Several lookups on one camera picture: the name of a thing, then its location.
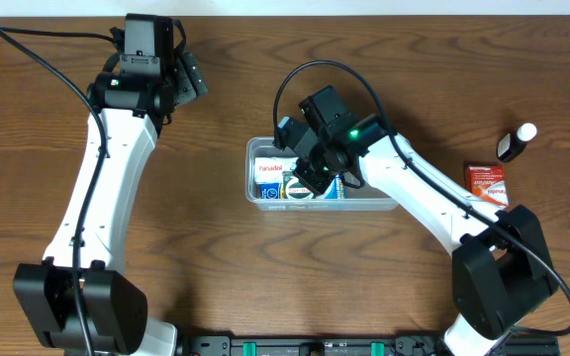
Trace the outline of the green Zam-Buk box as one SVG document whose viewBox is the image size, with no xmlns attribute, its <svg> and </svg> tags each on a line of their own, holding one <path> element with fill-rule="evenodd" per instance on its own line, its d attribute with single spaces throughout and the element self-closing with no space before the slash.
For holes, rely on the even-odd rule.
<svg viewBox="0 0 570 356">
<path fill-rule="evenodd" d="M 314 198 L 314 193 L 306 188 L 291 171 L 283 172 L 281 192 L 283 199 L 306 200 Z"/>
</svg>

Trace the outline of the clear plastic container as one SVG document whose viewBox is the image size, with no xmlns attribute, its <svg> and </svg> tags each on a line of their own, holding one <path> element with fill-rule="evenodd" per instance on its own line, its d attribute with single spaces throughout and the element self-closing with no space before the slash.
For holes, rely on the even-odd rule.
<svg viewBox="0 0 570 356">
<path fill-rule="evenodd" d="M 348 185 L 355 179 L 347 174 L 338 175 L 345 198 L 341 200 L 267 200 L 261 199 L 258 185 L 254 182 L 253 165 L 256 157 L 296 157 L 294 152 L 286 148 L 279 150 L 267 136 L 253 137 L 246 147 L 245 156 L 245 195 L 246 198 L 263 211 L 316 210 L 316 211 L 392 211 L 398 203 L 379 190 L 370 186 L 360 189 Z"/>
</svg>

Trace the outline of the white Panadol packet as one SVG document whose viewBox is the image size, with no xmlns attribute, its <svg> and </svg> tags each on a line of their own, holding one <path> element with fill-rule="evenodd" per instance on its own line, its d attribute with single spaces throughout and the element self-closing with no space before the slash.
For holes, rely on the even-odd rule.
<svg viewBox="0 0 570 356">
<path fill-rule="evenodd" d="M 256 184 L 279 183 L 286 171 L 296 166 L 296 157 L 256 157 L 253 172 Z"/>
</svg>

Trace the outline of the blue fever medicine box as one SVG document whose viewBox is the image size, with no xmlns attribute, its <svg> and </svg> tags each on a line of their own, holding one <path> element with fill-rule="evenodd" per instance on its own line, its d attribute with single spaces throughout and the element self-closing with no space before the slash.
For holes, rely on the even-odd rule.
<svg viewBox="0 0 570 356">
<path fill-rule="evenodd" d="M 279 183 L 259 184 L 257 188 L 259 197 L 261 199 L 267 199 L 267 200 L 289 200 L 282 198 L 282 192 L 281 192 L 282 182 L 283 180 Z M 326 189 L 326 191 L 321 195 L 314 194 L 313 199 L 341 200 L 344 198 L 345 194 L 342 182 L 339 177 L 335 177 L 330 186 Z"/>
</svg>

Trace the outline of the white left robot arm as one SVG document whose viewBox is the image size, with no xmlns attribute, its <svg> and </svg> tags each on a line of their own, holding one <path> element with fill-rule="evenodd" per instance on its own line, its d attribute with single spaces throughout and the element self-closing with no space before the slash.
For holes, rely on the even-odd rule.
<svg viewBox="0 0 570 356">
<path fill-rule="evenodd" d="M 89 110 L 81 167 L 63 220 L 15 296 L 39 343 L 67 355 L 178 355 L 178 329 L 148 312 L 124 274 L 140 179 L 173 112 L 208 89 L 181 22 L 130 14 L 114 53 L 80 96 Z"/>
</svg>

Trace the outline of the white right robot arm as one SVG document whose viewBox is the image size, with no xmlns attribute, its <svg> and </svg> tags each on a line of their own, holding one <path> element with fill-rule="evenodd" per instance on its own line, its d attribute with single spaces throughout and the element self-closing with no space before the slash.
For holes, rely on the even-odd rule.
<svg viewBox="0 0 570 356">
<path fill-rule="evenodd" d="M 464 190 L 425 161 L 387 121 L 357 119 L 328 86 L 299 105 L 302 121 L 276 129 L 297 157 L 295 175 L 315 194 L 352 175 L 394 199 L 444 247 L 458 309 L 439 355 L 557 355 L 555 335 L 520 321 L 559 288 L 536 215 L 506 210 Z"/>
</svg>

